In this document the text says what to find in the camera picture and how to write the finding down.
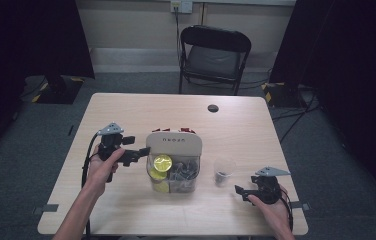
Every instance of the wall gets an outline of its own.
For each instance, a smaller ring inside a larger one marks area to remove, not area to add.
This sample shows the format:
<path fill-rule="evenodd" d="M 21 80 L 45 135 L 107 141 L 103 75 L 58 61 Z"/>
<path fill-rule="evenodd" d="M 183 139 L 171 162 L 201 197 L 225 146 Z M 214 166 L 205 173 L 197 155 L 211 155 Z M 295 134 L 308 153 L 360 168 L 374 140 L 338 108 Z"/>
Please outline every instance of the wall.
<path fill-rule="evenodd" d="M 247 67 L 272 67 L 293 4 L 277 0 L 274 2 L 280 5 L 215 2 L 194 2 L 192 14 L 179 14 L 179 29 L 203 23 L 243 32 L 253 44 Z M 176 19 L 169 1 L 85 0 L 77 4 L 90 48 L 161 49 L 176 54 Z"/>

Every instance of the small cup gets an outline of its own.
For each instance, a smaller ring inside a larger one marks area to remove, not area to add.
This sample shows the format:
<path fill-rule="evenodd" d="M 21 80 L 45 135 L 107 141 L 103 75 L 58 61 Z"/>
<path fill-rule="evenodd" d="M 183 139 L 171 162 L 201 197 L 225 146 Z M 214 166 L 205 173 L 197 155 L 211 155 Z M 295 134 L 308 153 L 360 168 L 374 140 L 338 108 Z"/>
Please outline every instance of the small cup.
<path fill-rule="evenodd" d="M 235 162 L 230 158 L 219 158 L 214 162 L 214 180 L 216 186 L 223 187 L 228 182 L 229 177 L 234 173 Z"/>

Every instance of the power outlet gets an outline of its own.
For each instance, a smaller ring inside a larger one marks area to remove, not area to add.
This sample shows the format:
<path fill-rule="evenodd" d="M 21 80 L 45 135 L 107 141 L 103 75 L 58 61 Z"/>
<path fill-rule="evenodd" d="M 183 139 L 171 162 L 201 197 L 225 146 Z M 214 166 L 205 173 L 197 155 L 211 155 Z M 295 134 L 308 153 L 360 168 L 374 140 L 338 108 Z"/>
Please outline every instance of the power outlet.
<path fill-rule="evenodd" d="M 170 12 L 175 12 L 175 9 L 182 12 L 181 1 L 170 1 Z"/>
<path fill-rule="evenodd" d="M 170 12 L 192 13 L 192 1 L 170 1 Z"/>

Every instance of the clear plastic container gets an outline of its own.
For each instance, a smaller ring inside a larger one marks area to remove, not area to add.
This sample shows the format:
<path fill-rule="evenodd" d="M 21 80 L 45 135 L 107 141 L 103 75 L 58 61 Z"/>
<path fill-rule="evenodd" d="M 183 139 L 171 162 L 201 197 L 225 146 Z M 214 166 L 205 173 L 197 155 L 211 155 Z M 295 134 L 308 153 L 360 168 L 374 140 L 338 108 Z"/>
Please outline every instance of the clear plastic container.
<path fill-rule="evenodd" d="M 154 159 L 160 154 L 152 154 L 147 159 L 147 173 L 152 188 L 164 193 L 189 193 L 195 190 L 196 178 L 200 172 L 199 156 L 168 155 L 172 159 L 172 167 L 164 173 L 154 168 Z"/>

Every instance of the black cable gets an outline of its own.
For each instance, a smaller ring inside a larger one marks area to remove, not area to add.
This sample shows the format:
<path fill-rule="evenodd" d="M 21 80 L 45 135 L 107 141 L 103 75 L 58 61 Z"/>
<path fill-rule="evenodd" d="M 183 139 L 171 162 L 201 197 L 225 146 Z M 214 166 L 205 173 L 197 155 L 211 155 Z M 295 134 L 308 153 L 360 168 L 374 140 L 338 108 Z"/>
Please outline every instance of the black cable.
<path fill-rule="evenodd" d="M 20 98 L 22 97 L 26 97 L 27 95 L 33 93 L 36 89 L 38 89 L 43 83 L 45 82 L 45 76 L 44 78 L 42 79 L 42 81 L 38 84 L 38 86 L 36 86 L 34 89 L 30 90 L 29 92 L 27 93 L 22 93 L 22 95 L 20 95 Z"/>
<path fill-rule="evenodd" d="M 206 3 L 203 3 L 203 8 L 201 11 L 201 25 L 204 23 L 204 8 L 206 7 Z"/>
<path fill-rule="evenodd" d="M 311 104 L 311 103 L 313 103 L 314 101 L 317 101 L 317 99 L 315 99 L 315 98 L 313 98 L 313 99 L 311 99 L 307 104 L 306 104 L 306 106 L 307 105 L 309 105 L 309 104 Z M 277 107 L 277 108 L 273 108 L 273 107 L 270 107 L 269 108 L 269 110 L 280 110 L 280 109 L 287 109 L 288 111 L 287 112 L 284 112 L 284 113 L 281 113 L 280 115 L 283 115 L 283 114 L 285 114 L 285 113 L 288 113 L 288 112 L 293 112 L 293 111 L 303 111 L 303 107 L 296 107 L 296 108 L 294 108 L 294 107 Z"/>
<path fill-rule="evenodd" d="M 253 87 L 240 87 L 239 89 L 251 89 L 251 88 L 258 88 L 260 87 L 260 83 L 264 83 L 266 82 L 268 79 L 263 79 L 263 80 L 259 80 L 259 81 L 253 81 L 253 82 L 241 82 L 240 84 L 256 84 L 258 83 L 259 85 L 258 86 L 253 86 Z M 197 86 L 201 86 L 201 87 L 209 87 L 209 88 L 216 88 L 216 89 L 232 89 L 231 87 L 214 87 L 212 85 L 217 85 L 217 84 L 227 84 L 227 83 L 220 83 L 220 82 L 212 82 L 212 83 L 196 83 L 196 82 L 193 82 L 192 80 L 190 81 L 190 83 L 194 84 L 194 85 L 197 85 Z"/>
<path fill-rule="evenodd" d="M 294 126 L 296 125 L 296 123 L 298 121 L 300 121 L 300 119 L 309 111 L 310 106 L 312 106 L 312 103 L 313 103 L 315 96 L 316 96 L 316 92 L 313 92 L 312 100 L 310 100 L 310 103 L 307 105 L 306 110 L 304 110 L 304 112 L 300 113 L 300 116 L 294 121 L 294 123 L 291 125 L 291 127 L 285 132 L 284 136 L 282 136 L 281 140 L 279 140 L 279 143 L 282 143 L 282 141 L 284 141 L 285 137 L 288 135 L 288 133 L 291 131 L 291 129 L 293 129 Z"/>
<path fill-rule="evenodd" d="M 293 207 L 292 207 L 292 204 L 291 204 L 291 199 L 290 199 L 290 197 L 288 197 L 287 192 L 285 192 L 282 189 L 281 189 L 281 192 L 285 193 L 285 196 L 287 196 L 288 203 L 287 203 L 287 201 L 285 201 L 282 198 L 282 196 L 279 199 L 281 199 L 281 201 L 284 203 L 285 207 L 287 208 L 287 211 L 288 211 L 288 223 L 290 224 L 290 229 L 291 229 L 291 232 L 292 232 L 293 231 L 293 227 L 294 227 L 294 217 L 293 217 Z"/>
<path fill-rule="evenodd" d="M 316 107 L 314 107 L 314 108 L 308 110 L 306 113 L 313 112 L 313 111 L 315 111 L 315 110 L 318 109 L 318 108 L 320 108 L 320 105 L 318 105 L 318 106 L 316 106 Z M 291 115 L 281 116 L 281 115 L 283 115 L 283 114 L 285 114 L 285 113 L 281 113 L 279 117 L 273 118 L 272 121 L 275 123 L 275 122 L 277 122 L 278 120 L 280 120 L 280 119 L 282 119 L 282 118 L 295 117 L 295 116 L 298 116 L 298 115 L 303 114 L 303 112 L 301 112 L 301 113 L 295 113 L 295 114 L 291 114 Z"/>
<path fill-rule="evenodd" d="M 97 136 L 98 136 L 98 134 L 95 133 L 95 135 L 91 139 L 91 142 L 89 143 L 88 152 L 86 153 L 85 161 L 84 161 L 84 164 L 83 164 L 83 167 L 82 167 L 83 170 L 82 170 L 81 188 L 83 188 L 83 186 L 86 183 L 86 178 L 88 176 L 89 161 L 92 157 L 92 156 L 90 156 L 91 149 L 92 149 L 92 145 L 94 144 L 94 141 L 97 138 Z M 89 240 L 90 238 L 91 238 L 91 224 L 90 224 L 89 218 L 88 218 L 88 221 L 86 222 L 86 227 L 85 227 L 85 239 Z"/>
<path fill-rule="evenodd" d="M 173 11 L 175 12 L 175 20 L 176 20 L 176 54 L 178 55 L 178 64 L 181 66 L 181 41 L 179 36 L 179 9 L 177 7 L 173 7 Z"/>

